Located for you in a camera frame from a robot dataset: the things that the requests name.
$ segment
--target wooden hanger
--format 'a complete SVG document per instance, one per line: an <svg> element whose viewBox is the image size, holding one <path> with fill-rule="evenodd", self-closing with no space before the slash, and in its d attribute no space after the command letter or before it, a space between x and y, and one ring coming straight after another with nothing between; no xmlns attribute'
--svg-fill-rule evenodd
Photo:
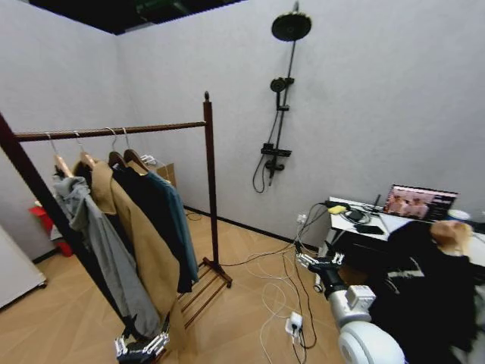
<svg viewBox="0 0 485 364"><path fill-rule="evenodd" d="M116 133L110 127L106 127L105 129L111 130L111 132L114 135L113 143L111 143L111 147L113 148L113 150L109 153L109 156L108 156L108 164L109 164L109 166L110 167L113 167L114 165L121 165L121 166L123 166L125 168L128 168L128 165L125 163L125 161L124 161L123 157L121 156L121 154L118 153L116 150L114 150L114 144L116 143L116 139L117 139Z"/></svg>
<svg viewBox="0 0 485 364"><path fill-rule="evenodd" d="M51 146L54 149L54 163L59 168L62 173L64 173L65 177L74 177L73 172L70 171L69 167L67 166L66 162L63 160L63 158L59 155L58 150L55 148L54 142L51 139L51 134L48 132L45 132L47 135L49 141L51 142Z"/></svg>
<svg viewBox="0 0 485 364"><path fill-rule="evenodd" d="M81 163L83 163L84 165L87 165L88 167L90 167L91 169L94 168L95 166L95 162L94 162L94 159L92 158L91 155L89 155L85 150L84 150L84 146L83 144L80 142L79 138L80 138L80 135L79 133L77 132L77 130L74 131L74 133L76 134L76 141L77 141L77 144L79 145L79 147L81 148L81 153L80 153L80 160L81 160Z"/></svg>
<svg viewBox="0 0 485 364"><path fill-rule="evenodd" d="M133 162L137 163L137 165L139 167L141 167L142 170L144 170L145 172L148 172L149 171L148 167L145 165L145 163L143 163L143 161L139 157L138 153L135 152L133 149L130 148L130 141L128 140L127 129L126 128L123 128L123 131L124 131L124 137L127 140L127 146L128 146L128 149L125 150L124 151L124 154L123 154L124 161L126 163L133 161Z"/></svg>

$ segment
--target tan coat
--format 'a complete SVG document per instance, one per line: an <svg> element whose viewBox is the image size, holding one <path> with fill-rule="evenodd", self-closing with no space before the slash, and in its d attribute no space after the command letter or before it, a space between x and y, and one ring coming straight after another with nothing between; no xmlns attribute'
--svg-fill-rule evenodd
<svg viewBox="0 0 485 364"><path fill-rule="evenodd" d="M106 162L97 161L92 170L91 194L102 212L120 218L133 243L139 276L162 322L170 312L168 349L182 349L186 335L177 302L178 261L143 211L113 179L113 171Z"/></svg>

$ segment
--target yellow object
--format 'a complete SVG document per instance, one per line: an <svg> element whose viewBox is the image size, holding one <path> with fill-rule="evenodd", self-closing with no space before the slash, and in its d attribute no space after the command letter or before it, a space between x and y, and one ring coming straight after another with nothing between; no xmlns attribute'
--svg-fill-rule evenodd
<svg viewBox="0 0 485 364"><path fill-rule="evenodd" d="M332 215L338 215L345 211L347 211L347 208L343 206L334 206L328 209L328 212Z"/></svg>

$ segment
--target power adapter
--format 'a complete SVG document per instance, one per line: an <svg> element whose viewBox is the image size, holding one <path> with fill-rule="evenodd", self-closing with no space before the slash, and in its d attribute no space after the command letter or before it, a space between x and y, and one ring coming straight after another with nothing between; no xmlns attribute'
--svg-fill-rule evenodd
<svg viewBox="0 0 485 364"><path fill-rule="evenodd" d="M286 319L285 331L293 337L293 340L299 337L299 332L302 330L303 317L296 313L291 312L289 318Z"/></svg>

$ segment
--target black cable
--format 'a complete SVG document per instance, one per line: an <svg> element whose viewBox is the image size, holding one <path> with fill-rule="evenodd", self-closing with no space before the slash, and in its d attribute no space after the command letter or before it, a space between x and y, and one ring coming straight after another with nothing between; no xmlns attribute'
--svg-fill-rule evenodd
<svg viewBox="0 0 485 364"><path fill-rule="evenodd" d="M298 360L298 363L299 363L299 364L302 364L302 362L300 361L300 358L298 357L298 354L296 353L295 344L293 344L293 352L295 353L296 360Z"/></svg>
<svg viewBox="0 0 485 364"><path fill-rule="evenodd" d="M255 173L252 175L252 188L254 188L257 193L263 193L264 189L266 188L266 186L264 185L264 166L263 166L263 170L261 171L261 181L262 181L263 187L260 190L258 190L255 183L256 174L258 173L261 162L263 162L263 158L264 158L264 154L259 159L258 167L256 167Z"/></svg>
<svg viewBox="0 0 485 364"><path fill-rule="evenodd" d="M271 127L270 136L268 137L268 141L266 143L269 143L271 141L271 138L273 137L274 128L276 127L276 123L277 123L277 120L278 120L278 113L279 113L279 111L277 110L276 114L274 116L273 127ZM264 190L266 189L266 185L264 183L264 165L263 165L263 169L261 171L261 182L262 182L263 187L259 190L256 187L256 183L255 183L256 174L258 174L258 170L259 170L259 167L261 166L261 163L263 162L263 159L264 159L264 154L259 159L259 163L258 163L258 166L255 169L255 173L252 175L252 188L254 188L257 193L263 193Z"/></svg>
<svg viewBox="0 0 485 364"><path fill-rule="evenodd" d="M260 254L259 256L253 256L252 258L248 259L248 260L245 260L244 262L239 262L239 263L234 263L234 264L220 264L221 267L235 267L236 265L243 265L243 264L246 264L246 263L249 263L251 262L252 260L255 260L257 258L261 258L262 256L270 256L271 254L276 254L276 253L279 253L285 249L288 248L288 246L290 246L291 244L293 243L288 243L284 248L281 248L279 250L276 250L274 252L269 252L269 253L262 253Z"/></svg>
<svg viewBox="0 0 485 364"><path fill-rule="evenodd" d="M307 303L307 307L308 307L308 312L310 313L311 330L313 331L313 337L314 337L313 344L306 346L305 345L305 334L303 334L303 327L302 327L303 344L301 344L301 343L300 344L302 345L302 347L304 349L311 349L312 347L314 347L317 344L317 333L315 332L315 326L314 326L314 323L313 323L313 312L311 311L311 307L310 307L310 295L308 294L308 292L305 288L305 285L303 285L302 278L300 277L300 273L299 273L299 270L298 270L298 262L296 261L296 257L295 257L295 270L296 270L296 275L298 276L298 279L300 281L300 284L302 285L302 288L303 288L303 290L305 291L305 294L306 294L306 303Z"/></svg>
<svg viewBox="0 0 485 364"><path fill-rule="evenodd" d="M323 205L324 203L323 202L318 202L318 203L315 203L311 208L310 208L310 211L308 212L308 216L310 216L311 214L311 211L315 208L315 206L318 206L318 205ZM303 229L305 229L305 227L309 227L311 224L313 224L314 222L316 222L322 215L325 214L325 212L327 212L327 210L323 211L319 216L313 218L313 220L311 220L310 222L308 222L308 218L306 219L305 223L303 224L303 228L302 228L302 231ZM302 232L300 232L299 235L296 235L295 239L293 239L293 242L292 243L288 243L287 245L285 245L285 247L279 249L279 250L276 250L274 252L269 252L269 253L262 253L261 255L259 256L253 256L252 258L250 259L247 259L245 260L244 262L239 262L239 263L233 263L233 264L220 264L221 267L235 267L237 265L243 265L243 264L246 264L246 263L249 263L257 258L261 258L262 256L270 256L271 254L276 254L276 253L279 253L285 249L287 249L291 244L295 244L296 241L298 240L299 237L302 236Z"/></svg>
<svg viewBox="0 0 485 364"><path fill-rule="evenodd" d="M302 317L303 317L303 310L302 310L302 300L300 298L300 292L298 291L298 287L296 286L295 282L293 281L293 279L291 279L291 277L289 276L288 274L288 271L286 270L286 263L285 263L285 257L284 257L284 254L281 255L281 259L283 260L283 268L285 270L285 275L288 277L289 281L291 282L291 284L294 286L295 288L295 292L296 292L296 296L298 296L298 305L299 305L299 308L300 308L300 313L302 314ZM303 349L305 350L305 360L306 360L306 347L303 347Z"/></svg>

